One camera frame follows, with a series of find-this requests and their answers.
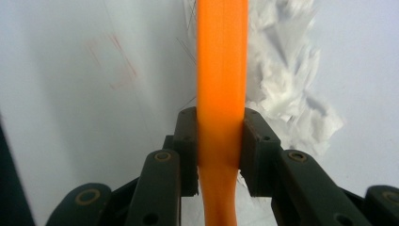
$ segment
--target white background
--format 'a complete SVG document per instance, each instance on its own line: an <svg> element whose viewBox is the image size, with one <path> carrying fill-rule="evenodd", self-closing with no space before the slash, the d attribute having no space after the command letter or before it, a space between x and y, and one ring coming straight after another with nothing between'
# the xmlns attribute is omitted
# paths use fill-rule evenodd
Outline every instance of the white background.
<svg viewBox="0 0 399 226"><path fill-rule="evenodd" d="M399 186L398 12L393 0L321 2L311 33L322 50L312 92L345 119L316 159L359 195ZM195 96L186 33L178 0L2 1L1 121L38 225L81 184L136 178L173 133ZM237 204L241 225L265 225L257 201L237 200L253 208Z"/></svg>

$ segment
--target crumpled white paper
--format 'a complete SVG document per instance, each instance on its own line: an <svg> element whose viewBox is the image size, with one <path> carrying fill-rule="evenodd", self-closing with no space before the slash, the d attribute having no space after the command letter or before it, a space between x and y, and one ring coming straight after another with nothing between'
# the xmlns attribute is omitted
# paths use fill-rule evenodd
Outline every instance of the crumpled white paper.
<svg viewBox="0 0 399 226"><path fill-rule="evenodd" d="M313 1L249 1L247 107L260 112L283 149L323 154L343 120L309 87L320 50L307 37Z"/></svg>

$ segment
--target orange tube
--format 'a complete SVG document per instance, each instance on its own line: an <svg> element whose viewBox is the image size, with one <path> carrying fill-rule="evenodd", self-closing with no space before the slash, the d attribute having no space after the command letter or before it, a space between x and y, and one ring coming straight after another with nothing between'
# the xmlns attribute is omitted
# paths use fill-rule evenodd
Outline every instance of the orange tube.
<svg viewBox="0 0 399 226"><path fill-rule="evenodd" d="M199 0L199 182L207 226L237 225L247 71L247 0Z"/></svg>

